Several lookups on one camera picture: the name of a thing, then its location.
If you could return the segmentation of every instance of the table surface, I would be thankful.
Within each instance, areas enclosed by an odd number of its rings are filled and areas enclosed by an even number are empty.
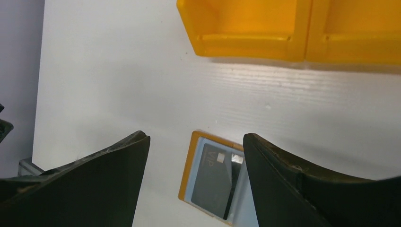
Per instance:
[[[194,55],[175,0],[47,1],[33,163],[54,168],[143,130],[136,226],[225,226],[177,198],[197,129],[239,143],[255,132],[350,175],[401,174],[399,75],[283,65],[294,67]]]

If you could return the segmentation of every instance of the yellow bin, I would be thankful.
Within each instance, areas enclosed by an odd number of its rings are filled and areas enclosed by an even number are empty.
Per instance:
[[[401,64],[401,0],[313,0],[306,59]]]
[[[312,0],[178,0],[200,56],[303,61]]]

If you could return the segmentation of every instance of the orange border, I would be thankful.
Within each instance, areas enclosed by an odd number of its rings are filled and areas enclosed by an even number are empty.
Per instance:
[[[188,179],[189,179],[189,175],[191,173],[193,156],[195,155],[195,150],[196,150],[196,146],[198,145],[198,140],[201,137],[209,139],[209,140],[217,142],[217,143],[220,143],[220,144],[223,144],[223,145],[226,145],[227,147],[231,147],[231,148],[234,148],[234,149],[242,151],[242,152],[244,151],[244,148],[241,144],[234,143],[229,140],[225,140],[221,137],[214,136],[214,135],[208,134],[203,131],[193,131],[192,136],[191,136],[191,142],[189,144],[187,160],[185,162],[183,178],[181,180],[180,191],[178,193],[178,198],[182,201],[184,201],[184,198],[185,198]]]

